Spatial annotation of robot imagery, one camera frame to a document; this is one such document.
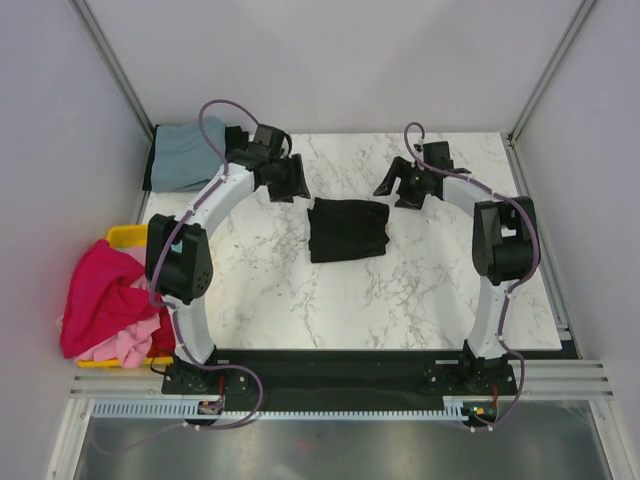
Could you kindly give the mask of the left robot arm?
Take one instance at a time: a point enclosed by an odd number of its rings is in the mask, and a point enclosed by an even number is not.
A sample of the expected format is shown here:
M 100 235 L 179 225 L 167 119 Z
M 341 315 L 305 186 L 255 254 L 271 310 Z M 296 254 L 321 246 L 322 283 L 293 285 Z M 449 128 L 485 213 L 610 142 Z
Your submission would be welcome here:
M 214 280 L 209 242 L 233 209 L 261 187 L 273 203 L 309 199 L 302 156 L 272 157 L 262 148 L 235 150 L 183 209 L 148 221 L 145 273 L 151 299 L 170 314 L 176 342 L 173 363 L 164 374 L 164 394 L 211 392 L 230 369 L 216 366 L 208 327 L 204 295 Z

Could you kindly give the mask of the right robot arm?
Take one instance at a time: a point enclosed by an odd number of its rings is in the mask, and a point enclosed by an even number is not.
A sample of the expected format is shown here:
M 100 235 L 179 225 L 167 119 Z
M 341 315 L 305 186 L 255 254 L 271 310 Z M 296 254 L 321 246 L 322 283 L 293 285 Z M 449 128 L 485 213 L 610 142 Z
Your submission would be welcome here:
M 447 371 L 469 393 L 486 393 L 494 385 L 512 392 L 508 357 L 515 352 L 506 344 L 505 325 L 515 290 L 540 263 L 533 201 L 492 190 L 470 172 L 455 169 L 450 159 L 430 165 L 396 157 L 374 194 L 390 195 L 396 181 L 400 182 L 398 208 L 416 210 L 431 195 L 471 217 L 472 263 L 481 280 L 479 300 L 458 364 Z

